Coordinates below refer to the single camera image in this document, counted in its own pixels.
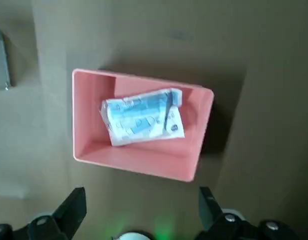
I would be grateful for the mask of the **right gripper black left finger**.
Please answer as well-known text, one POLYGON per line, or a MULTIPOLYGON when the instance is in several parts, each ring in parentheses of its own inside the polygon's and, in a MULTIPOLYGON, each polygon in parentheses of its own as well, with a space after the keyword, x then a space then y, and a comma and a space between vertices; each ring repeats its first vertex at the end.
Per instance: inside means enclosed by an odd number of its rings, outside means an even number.
POLYGON ((22 228, 0 224, 0 240, 71 240, 87 214, 86 191, 75 188, 60 206, 22 228))

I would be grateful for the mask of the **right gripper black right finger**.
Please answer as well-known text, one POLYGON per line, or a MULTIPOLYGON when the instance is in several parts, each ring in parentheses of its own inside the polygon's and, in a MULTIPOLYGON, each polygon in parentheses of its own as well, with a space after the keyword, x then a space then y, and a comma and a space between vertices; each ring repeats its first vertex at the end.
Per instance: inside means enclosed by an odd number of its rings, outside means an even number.
POLYGON ((195 237, 197 240, 294 239, 294 231, 281 221, 265 219, 255 226, 236 213, 225 212, 206 186, 199 188, 198 202, 203 230, 195 237))

